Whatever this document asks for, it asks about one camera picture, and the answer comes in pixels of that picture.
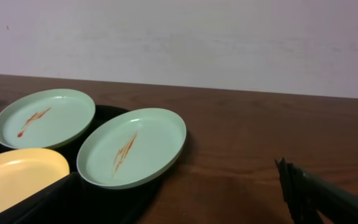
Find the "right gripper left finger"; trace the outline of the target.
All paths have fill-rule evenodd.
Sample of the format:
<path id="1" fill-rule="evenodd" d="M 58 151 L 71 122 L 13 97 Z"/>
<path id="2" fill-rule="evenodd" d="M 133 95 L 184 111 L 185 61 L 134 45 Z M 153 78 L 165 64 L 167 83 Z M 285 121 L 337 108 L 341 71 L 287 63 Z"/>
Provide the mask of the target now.
<path id="1" fill-rule="evenodd" d="M 72 172 L 0 213 L 0 224 L 81 223 L 83 182 Z"/>

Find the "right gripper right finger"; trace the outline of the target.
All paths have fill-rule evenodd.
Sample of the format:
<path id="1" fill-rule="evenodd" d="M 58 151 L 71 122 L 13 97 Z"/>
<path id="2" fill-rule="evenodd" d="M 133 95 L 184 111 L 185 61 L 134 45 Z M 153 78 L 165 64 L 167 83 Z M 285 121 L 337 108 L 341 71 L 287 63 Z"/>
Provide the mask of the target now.
<path id="1" fill-rule="evenodd" d="M 358 223 L 358 197 L 288 163 L 276 160 L 283 199 L 295 223 Z"/>

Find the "yellow plate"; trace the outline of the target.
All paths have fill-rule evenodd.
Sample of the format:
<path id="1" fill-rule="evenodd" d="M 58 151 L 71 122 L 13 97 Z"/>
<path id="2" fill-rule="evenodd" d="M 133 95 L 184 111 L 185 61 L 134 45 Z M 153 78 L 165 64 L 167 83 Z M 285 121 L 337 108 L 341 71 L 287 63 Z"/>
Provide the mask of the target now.
<path id="1" fill-rule="evenodd" d="M 0 213 L 70 173 L 67 160 L 51 149 L 0 153 Z"/>

